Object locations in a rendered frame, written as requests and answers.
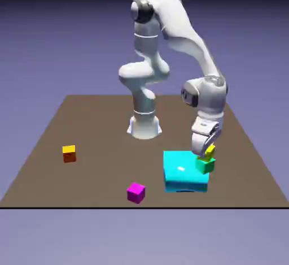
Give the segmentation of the large cyan box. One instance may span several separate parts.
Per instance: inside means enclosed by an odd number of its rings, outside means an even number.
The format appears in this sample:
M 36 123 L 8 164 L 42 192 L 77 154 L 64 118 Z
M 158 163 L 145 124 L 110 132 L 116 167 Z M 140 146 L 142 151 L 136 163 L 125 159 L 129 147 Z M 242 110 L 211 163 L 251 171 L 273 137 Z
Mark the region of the large cyan box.
M 209 173 L 195 167 L 197 155 L 191 151 L 164 151 L 163 169 L 166 192 L 206 192 Z

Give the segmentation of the small green cube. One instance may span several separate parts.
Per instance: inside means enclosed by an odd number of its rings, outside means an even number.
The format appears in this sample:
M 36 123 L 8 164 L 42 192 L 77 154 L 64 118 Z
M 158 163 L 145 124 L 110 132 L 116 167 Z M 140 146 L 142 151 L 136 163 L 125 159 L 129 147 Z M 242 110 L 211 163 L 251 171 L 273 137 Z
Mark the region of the small green cube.
M 214 170 L 215 158 L 208 159 L 200 159 L 197 157 L 195 162 L 196 169 L 202 174 L 211 173 Z

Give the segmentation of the small magenta cube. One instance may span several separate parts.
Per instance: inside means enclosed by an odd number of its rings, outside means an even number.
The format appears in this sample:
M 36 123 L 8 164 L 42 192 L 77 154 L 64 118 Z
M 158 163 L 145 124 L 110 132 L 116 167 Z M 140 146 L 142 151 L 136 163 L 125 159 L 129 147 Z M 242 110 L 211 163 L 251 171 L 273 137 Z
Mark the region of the small magenta cube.
M 128 201 L 140 204 L 146 195 L 146 186 L 133 182 L 126 189 Z

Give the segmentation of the small yellow cube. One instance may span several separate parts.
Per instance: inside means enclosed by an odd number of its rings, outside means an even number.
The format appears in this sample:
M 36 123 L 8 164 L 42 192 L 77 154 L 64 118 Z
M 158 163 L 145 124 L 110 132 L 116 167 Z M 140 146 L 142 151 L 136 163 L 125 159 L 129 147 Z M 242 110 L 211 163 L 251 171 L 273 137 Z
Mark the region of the small yellow cube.
M 211 145 L 207 148 L 207 150 L 205 151 L 205 158 L 204 158 L 204 160 L 205 160 L 206 162 L 209 162 L 209 161 L 213 158 L 214 152 L 215 152 L 215 148 L 216 148 L 216 146 L 215 146 L 214 144 L 211 144 Z

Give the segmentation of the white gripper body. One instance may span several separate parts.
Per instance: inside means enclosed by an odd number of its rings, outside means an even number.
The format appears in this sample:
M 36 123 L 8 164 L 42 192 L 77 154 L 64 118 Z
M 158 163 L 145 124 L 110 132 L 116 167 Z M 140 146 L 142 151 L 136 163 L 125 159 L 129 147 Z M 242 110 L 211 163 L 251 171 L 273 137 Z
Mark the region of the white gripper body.
M 220 134 L 221 130 L 213 132 L 209 136 L 193 132 L 191 139 L 192 152 L 199 157 L 204 157 L 208 147 L 215 142 Z

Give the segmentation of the small orange cube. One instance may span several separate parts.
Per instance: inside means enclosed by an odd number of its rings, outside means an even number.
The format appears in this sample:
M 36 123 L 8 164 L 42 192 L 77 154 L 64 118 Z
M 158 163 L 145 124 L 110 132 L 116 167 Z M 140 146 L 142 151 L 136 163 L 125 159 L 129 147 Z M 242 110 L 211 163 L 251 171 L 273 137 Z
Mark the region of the small orange cube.
M 76 161 L 76 146 L 68 145 L 62 147 L 63 161 L 64 163 L 70 163 Z

